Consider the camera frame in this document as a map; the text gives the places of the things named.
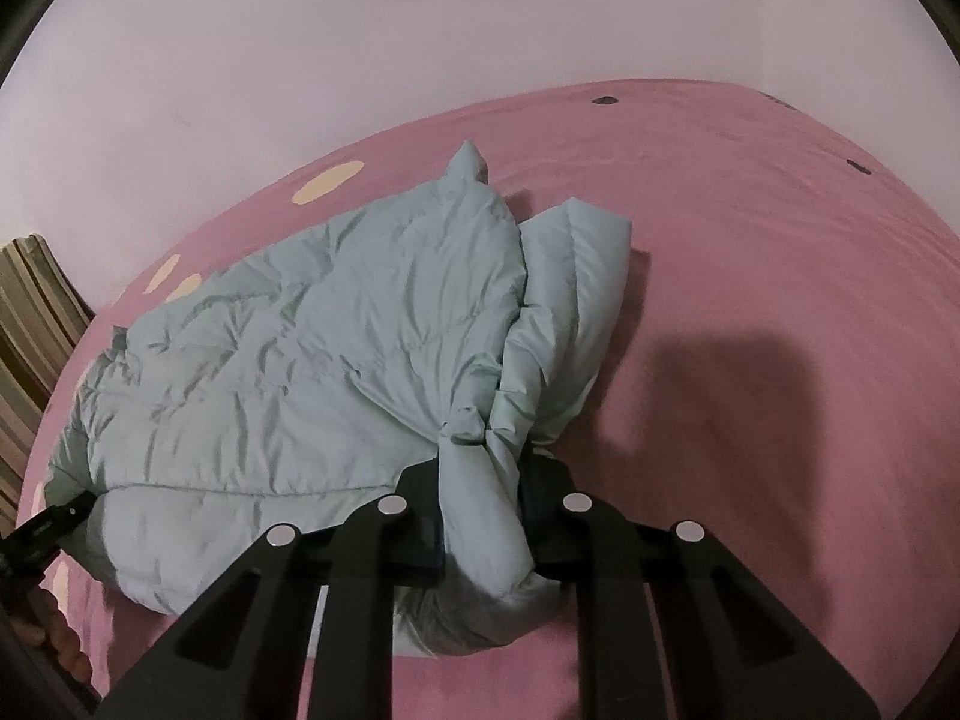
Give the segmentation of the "person's left hand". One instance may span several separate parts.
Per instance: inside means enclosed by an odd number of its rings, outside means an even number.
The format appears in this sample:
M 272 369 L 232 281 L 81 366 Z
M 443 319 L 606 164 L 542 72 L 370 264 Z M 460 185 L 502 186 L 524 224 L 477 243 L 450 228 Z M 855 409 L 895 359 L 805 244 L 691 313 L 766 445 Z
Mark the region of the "person's left hand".
M 36 587 L 26 595 L 26 608 L 28 616 L 10 619 L 21 644 L 47 652 L 73 683 L 89 688 L 93 676 L 91 661 L 82 651 L 80 637 L 59 610 L 57 598 L 49 590 Z

